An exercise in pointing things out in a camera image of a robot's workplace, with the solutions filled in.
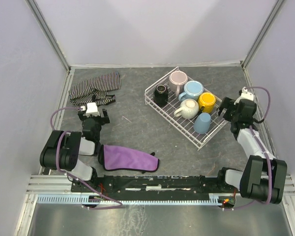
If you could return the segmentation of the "yellow mug black handle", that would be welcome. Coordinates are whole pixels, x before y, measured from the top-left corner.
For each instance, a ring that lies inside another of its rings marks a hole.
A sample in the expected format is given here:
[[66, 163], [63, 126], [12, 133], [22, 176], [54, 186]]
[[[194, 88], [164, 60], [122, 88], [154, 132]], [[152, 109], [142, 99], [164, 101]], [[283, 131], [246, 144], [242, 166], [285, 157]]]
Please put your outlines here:
[[216, 97], [210, 92], [204, 92], [198, 99], [200, 112], [211, 113], [216, 103]]

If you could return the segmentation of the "small blue tumbler cup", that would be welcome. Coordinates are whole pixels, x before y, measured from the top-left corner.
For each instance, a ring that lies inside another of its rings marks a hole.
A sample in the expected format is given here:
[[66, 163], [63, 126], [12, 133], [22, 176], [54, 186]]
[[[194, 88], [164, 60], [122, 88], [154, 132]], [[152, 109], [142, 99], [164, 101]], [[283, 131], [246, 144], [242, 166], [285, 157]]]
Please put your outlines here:
[[209, 113], [201, 113], [194, 122], [194, 130], [199, 134], [208, 132], [211, 123], [211, 115]]

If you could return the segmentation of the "white speckled mug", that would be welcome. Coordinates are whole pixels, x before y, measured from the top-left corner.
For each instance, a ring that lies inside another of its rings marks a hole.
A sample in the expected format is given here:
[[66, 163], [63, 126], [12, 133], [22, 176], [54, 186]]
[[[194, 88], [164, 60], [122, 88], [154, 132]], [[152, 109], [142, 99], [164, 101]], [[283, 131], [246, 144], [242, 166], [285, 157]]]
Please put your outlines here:
[[186, 99], [182, 101], [179, 108], [174, 111], [174, 116], [192, 119], [197, 115], [198, 112], [198, 103], [193, 99]]

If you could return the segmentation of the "white wire dish rack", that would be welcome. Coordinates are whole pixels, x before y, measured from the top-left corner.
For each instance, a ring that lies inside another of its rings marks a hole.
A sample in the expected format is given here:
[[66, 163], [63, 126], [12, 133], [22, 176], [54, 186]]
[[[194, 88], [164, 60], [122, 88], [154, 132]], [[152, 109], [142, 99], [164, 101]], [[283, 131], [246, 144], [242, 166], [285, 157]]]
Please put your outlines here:
[[222, 100], [178, 67], [145, 90], [145, 102], [198, 149], [227, 124]]

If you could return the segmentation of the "light blue mug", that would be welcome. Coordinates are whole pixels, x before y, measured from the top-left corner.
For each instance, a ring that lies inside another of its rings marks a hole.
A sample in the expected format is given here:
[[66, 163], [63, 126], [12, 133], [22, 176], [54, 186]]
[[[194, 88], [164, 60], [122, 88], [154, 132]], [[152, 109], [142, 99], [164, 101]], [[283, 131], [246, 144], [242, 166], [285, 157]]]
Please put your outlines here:
[[197, 101], [203, 92], [204, 86], [202, 83], [191, 80], [184, 85], [184, 91], [178, 96], [178, 100], [180, 102], [186, 99], [193, 99]]

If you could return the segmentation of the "pink mug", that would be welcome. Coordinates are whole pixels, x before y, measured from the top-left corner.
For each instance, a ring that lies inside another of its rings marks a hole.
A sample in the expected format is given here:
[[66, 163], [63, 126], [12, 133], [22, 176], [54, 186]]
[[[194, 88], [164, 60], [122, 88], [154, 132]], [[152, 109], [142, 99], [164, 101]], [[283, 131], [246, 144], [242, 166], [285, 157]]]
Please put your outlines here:
[[187, 74], [183, 71], [174, 71], [169, 75], [169, 87], [176, 97], [183, 92], [187, 81]]

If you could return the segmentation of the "black cup white interior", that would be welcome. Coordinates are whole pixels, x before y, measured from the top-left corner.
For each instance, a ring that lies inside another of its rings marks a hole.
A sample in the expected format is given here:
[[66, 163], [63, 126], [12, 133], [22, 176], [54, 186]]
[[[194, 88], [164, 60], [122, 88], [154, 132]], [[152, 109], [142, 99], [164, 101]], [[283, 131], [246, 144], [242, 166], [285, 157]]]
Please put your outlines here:
[[153, 100], [156, 105], [162, 108], [168, 102], [168, 95], [169, 95], [168, 88], [165, 85], [160, 84], [160, 85], [157, 85], [154, 90]]

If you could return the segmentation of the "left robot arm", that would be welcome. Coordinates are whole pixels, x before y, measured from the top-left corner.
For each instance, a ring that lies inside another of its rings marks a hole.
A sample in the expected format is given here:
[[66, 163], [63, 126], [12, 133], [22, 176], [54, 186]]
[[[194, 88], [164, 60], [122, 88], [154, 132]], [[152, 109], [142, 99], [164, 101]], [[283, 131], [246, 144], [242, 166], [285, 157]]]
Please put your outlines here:
[[97, 156], [100, 152], [100, 131], [102, 126], [110, 123], [106, 109], [101, 109], [96, 115], [87, 115], [79, 111], [82, 121], [82, 132], [65, 133], [53, 130], [40, 154], [40, 165], [51, 170], [58, 170], [73, 175], [72, 183], [83, 188], [85, 181], [92, 188], [99, 186], [96, 169], [84, 164], [79, 155]]

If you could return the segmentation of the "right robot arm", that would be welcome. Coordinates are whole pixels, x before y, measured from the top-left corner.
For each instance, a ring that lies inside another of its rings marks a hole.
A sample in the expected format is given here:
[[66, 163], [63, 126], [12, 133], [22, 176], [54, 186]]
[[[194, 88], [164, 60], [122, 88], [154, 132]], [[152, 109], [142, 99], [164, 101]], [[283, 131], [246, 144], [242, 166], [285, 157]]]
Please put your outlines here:
[[236, 102], [223, 98], [218, 114], [230, 122], [230, 131], [248, 160], [243, 171], [223, 167], [218, 172], [218, 179], [238, 189], [243, 198], [279, 204], [284, 193], [287, 163], [276, 159], [266, 149], [255, 126], [258, 123], [254, 118], [256, 110], [256, 103], [249, 99]]

